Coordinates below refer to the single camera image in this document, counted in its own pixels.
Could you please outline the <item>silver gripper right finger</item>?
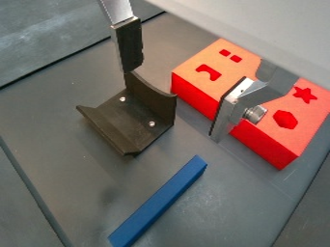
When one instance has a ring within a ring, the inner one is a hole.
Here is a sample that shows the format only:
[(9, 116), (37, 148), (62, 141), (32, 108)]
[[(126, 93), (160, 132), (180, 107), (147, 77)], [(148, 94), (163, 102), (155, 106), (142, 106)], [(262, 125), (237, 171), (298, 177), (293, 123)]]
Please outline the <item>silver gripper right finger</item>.
[(262, 104), (285, 96), (298, 81), (297, 74), (265, 59), (261, 60), (255, 76), (255, 80), (243, 77), (221, 97), (215, 119), (208, 130), (208, 136), (217, 143), (242, 119), (247, 119), (254, 124), (262, 120), (267, 113)]

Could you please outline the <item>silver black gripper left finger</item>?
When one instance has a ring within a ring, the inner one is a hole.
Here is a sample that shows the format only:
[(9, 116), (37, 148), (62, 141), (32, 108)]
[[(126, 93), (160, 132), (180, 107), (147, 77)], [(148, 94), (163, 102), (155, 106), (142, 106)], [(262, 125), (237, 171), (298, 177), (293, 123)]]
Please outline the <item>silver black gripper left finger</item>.
[(128, 0), (96, 0), (110, 23), (111, 38), (118, 47), (123, 72), (143, 63), (140, 19), (134, 15)]

